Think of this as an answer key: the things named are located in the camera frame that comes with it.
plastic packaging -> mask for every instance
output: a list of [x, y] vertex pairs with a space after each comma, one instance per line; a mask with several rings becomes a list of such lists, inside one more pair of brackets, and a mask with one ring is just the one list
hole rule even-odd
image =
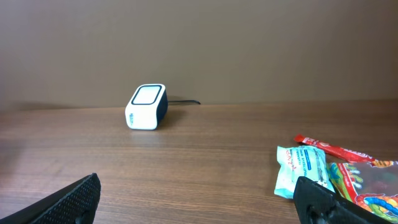
[[293, 198], [294, 188], [300, 176], [308, 177], [334, 192], [326, 172], [325, 153], [322, 150], [313, 146], [278, 146], [277, 160], [280, 170], [274, 194]]
[[315, 140], [312, 138], [306, 138], [301, 134], [297, 135], [294, 138], [294, 141], [299, 143], [307, 144], [310, 146], [315, 146], [320, 149], [323, 149], [325, 153], [330, 154], [332, 156], [336, 156], [340, 159], [344, 159], [348, 162], [372, 162], [375, 161], [375, 158], [362, 153], [362, 152], [355, 152], [349, 149], [345, 149], [339, 146], [331, 146], [329, 143], [321, 142], [319, 140]]
[[398, 162], [330, 163], [341, 196], [387, 221], [398, 223]]

white cube device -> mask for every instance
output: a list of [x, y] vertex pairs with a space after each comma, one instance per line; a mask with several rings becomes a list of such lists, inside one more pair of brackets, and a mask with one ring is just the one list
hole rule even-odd
[[138, 87], [126, 106], [126, 122], [131, 129], [154, 130], [167, 112], [166, 87], [145, 84]]

device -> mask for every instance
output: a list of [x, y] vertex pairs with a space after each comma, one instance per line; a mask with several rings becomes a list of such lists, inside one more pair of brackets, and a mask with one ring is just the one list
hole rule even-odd
[[127, 125], [131, 129], [154, 130], [166, 115], [168, 105], [163, 84], [141, 85], [124, 111]]
[[306, 177], [297, 179], [293, 199], [301, 224], [390, 223]]
[[93, 173], [1, 219], [0, 224], [91, 224], [100, 201], [100, 193], [100, 180]]

gummy candy bag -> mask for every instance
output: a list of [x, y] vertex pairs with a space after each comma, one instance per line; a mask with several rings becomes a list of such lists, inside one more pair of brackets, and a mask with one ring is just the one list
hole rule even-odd
[[277, 160], [280, 170], [274, 194], [293, 198], [294, 188], [300, 176], [308, 177], [334, 192], [326, 172], [325, 153], [321, 149], [313, 146], [278, 146]]
[[332, 162], [328, 165], [328, 173], [344, 198], [387, 221], [398, 223], [398, 162]]

device screen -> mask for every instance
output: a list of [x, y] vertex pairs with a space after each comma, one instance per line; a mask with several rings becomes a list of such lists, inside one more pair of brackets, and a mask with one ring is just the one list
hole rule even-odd
[[161, 86], [143, 86], [138, 90], [136, 97], [134, 97], [133, 104], [152, 104], [155, 102], [157, 94]]

